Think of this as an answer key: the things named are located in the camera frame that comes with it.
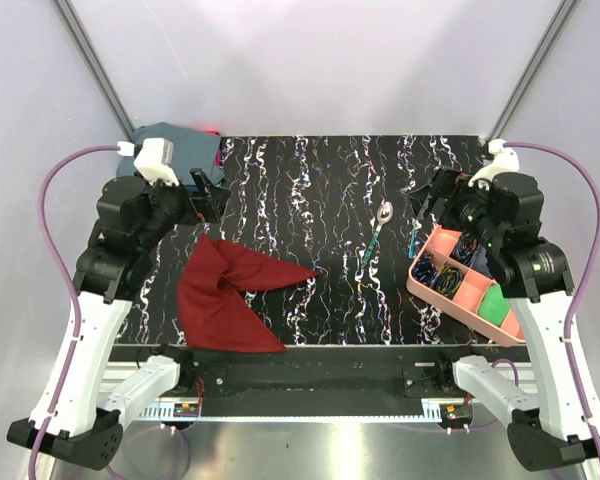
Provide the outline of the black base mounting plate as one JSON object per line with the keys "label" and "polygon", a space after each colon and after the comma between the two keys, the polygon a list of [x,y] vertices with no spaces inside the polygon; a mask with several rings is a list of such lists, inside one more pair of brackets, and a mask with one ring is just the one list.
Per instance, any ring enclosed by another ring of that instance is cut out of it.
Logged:
{"label": "black base mounting plate", "polygon": [[443,358],[485,355],[451,346],[291,347],[283,353],[194,353],[202,380],[202,415],[284,420],[398,417],[422,413],[436,398],[433,373]]}

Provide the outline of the blue dotted rolled sock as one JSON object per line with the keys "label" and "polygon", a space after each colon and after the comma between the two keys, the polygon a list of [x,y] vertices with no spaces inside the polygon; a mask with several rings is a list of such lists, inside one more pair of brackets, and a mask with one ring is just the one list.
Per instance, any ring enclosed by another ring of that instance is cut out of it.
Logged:
{"label": "blue dotted rolled sock", "polygon": [[431,253],[422,254],[411,269],[411,275],[414,280],[425,286],[433,284],[437,272],[438,269],[433,263],[433,255]]}

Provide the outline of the yellow blue rolled sock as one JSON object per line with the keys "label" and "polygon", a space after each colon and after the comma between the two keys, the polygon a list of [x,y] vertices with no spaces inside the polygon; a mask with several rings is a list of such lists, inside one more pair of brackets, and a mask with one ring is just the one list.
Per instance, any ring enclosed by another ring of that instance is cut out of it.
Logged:
{"label": "yellow blue rolled sock", "polygon": [[453,298],[459,290],[464,279],[463,272],[449,264],[445,264],[439,270],[432,289],[446,298]]}

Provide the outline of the folded grey-blue cloth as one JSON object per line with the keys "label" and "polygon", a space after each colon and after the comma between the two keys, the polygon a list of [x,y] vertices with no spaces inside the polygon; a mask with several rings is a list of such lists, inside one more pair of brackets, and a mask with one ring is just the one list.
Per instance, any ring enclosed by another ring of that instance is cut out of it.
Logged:
{"label": "folded grey-blue cloth", "polygon": [[203,170],[214,186],[224,180],[224,173],[220,167],[211,167],[204,160],[196,146],[198,139],[197,130],[175,126],[160,122],[137,128],[133,133],[133,143],[142,144],[147,138],[164,138],[173,143],[172,168],[182,186],[190,186],[192,178],[190,170],[198,168]]}

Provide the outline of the folded pink cloth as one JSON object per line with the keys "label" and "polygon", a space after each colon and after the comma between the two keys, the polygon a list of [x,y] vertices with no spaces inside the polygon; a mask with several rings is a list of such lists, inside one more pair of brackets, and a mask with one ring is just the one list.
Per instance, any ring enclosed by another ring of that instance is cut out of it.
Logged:
{"label": "folded pink cloth", "polygon": [[211,167],[220,166],[222,136],[219,131],[213,129],[197,130],[198,139],[196,146],[204,160]]}

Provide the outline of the pink divided organizer tray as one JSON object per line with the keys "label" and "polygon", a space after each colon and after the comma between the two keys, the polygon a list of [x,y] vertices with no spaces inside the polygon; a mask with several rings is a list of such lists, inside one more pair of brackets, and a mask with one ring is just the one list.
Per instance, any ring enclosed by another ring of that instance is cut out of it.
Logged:
{"label": "pink divided organizer tray", "polygon": [[[488,289],[496,282],[451,257],[460,237],[460,232],[436,226],[420,252],[415,256],[409,269],[407,290],[497,344],[506,347],[523,344],[525,338],[522,328],[511,309],[507,311],[500,324],[492,323],[478,315],[479,307],[483,303]],[[437,274],[445,266],[453,267],[460,272],[458,287],[451,294],[440,293],[434,289],[433,283],[426,285],[416,278],[415,263],[423,255],[429,255],[430,263],[434,266]]]}

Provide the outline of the aluminium frame post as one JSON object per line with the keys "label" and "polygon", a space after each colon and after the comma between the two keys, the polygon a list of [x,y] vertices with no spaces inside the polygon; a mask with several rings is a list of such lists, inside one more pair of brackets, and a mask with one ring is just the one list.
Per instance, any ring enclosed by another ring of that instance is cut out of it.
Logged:
{"label": "aluminium frame post", "polygon": [[494,126],[486,136],[488,140],[502,137],[580,4],[580,0],[561,0],[558,3]]}
{"label": "aluminium frame post", "polygon": [[56,10],[61,24],[69,34],[75,49],[100,91],[114,120],[123,132],[124,138],[131,140],[135,129],[134,124],[105,70],[93,42],[74,8],[73,2],[69,0],[51,0],[50,3]]}

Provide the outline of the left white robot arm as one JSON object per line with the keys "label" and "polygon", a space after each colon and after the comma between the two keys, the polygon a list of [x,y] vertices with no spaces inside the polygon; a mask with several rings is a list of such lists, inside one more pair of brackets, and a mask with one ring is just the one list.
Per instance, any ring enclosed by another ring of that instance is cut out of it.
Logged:
{"label": "left white robot arm", "polygon": [[139,174],[107,182],[98,219],[69,283],[71,313],[51,376],[30,416],[11,423],[9,442],[92,470],[106,468],[129,424],[157,398],[188,394],[194,355],[160,345],[110,394],[99,389],[122,321],[153,268],[151,252],[177,225],[217,223],[229,189],[200,169],[188,181]]}

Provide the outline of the right aluminium frame post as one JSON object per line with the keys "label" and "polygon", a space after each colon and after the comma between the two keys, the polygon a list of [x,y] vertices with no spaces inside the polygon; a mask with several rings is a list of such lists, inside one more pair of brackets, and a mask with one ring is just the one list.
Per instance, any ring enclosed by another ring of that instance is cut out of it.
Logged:
{"label": "right aluminium frame post", "polygon": [[561,0],[558,3],[494,126],[486,136],[488,140],[502,137],[580,4],[580,0]]}

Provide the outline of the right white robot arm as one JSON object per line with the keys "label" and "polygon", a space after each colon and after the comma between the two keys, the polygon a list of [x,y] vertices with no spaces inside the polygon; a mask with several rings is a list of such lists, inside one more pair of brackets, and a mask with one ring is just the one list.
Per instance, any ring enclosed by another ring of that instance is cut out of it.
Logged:
{"label": "right white robot arm", "polygon": [[505,427],[528,471],[576,465],[600,479],[600,400],[575,325],[583,285],[573,281],[566,254],[540,235],[544,196],[537,181],[516,172],[472,180],[441,169],[408,193],[417,218],[434,207],[440,227],[471,235],[508,299],[522,333],[536,384],[524,392],[481,356],[439,366],[434,384],[446,396],[464,391]]}

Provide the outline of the dark patterned rolled sock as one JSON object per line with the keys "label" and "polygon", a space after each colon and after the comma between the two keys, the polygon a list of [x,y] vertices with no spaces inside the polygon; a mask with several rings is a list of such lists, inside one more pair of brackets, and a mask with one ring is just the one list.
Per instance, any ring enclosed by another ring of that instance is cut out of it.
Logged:
{"label": "dark patterned rolled sock", "polygon": [[464,233],[454,246],[452,257],[463,265],[469,266],[480,249],[481,246],[478,240],[471,234]]}

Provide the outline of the dark red cloth napkin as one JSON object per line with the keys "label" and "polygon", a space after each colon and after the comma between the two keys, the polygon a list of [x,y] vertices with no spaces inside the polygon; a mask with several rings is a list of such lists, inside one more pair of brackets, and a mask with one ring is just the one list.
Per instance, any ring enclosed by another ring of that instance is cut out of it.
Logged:
{"label": "dark red cloth napkin", "polygon": [[270,291],[317,276],[224,239],[199,237],[178,285],[178,313],[186,345],[237,353],[286,350],[246,304],[246,291]]}

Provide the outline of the grey-blue rolled sock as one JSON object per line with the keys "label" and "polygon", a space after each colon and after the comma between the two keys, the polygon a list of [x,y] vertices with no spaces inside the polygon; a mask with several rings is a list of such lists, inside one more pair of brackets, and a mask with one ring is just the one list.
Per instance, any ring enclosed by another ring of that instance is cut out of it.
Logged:
{"label": "grey-blue rolled sock", "polygon": [[476,272],[484,275],[487,278],[491,278],[490,269],[488,267],[488,259],[486,256],[486,250],[481,248],[474,256],[471,268]]}

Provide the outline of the left aluminium frame post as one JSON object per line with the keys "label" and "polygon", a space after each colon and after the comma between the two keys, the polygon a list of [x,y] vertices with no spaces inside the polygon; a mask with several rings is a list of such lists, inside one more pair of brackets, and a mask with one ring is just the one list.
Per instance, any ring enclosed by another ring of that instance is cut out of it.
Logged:
{"label": "left aluminium frame post", "polygon": [[69,34],[75,49],[100,91],[114,120],[123,132],[124,138],[131,140],[135,129],[134,124],[105,70],[93,42],[74,8],[73,2],[69,0],[51,0],[50,3],[56,10],[61,24]]}

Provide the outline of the green rolled sock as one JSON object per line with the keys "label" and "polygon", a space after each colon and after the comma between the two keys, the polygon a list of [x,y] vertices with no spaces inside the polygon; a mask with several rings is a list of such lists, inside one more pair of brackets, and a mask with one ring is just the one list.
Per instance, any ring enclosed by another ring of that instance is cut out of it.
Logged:
{"label": "green rolled sock", "polygon": [[499,285],[490,286],[478,307],[477,315],[483,320],[500,327],[510,310],[509,301],[503,296]]}

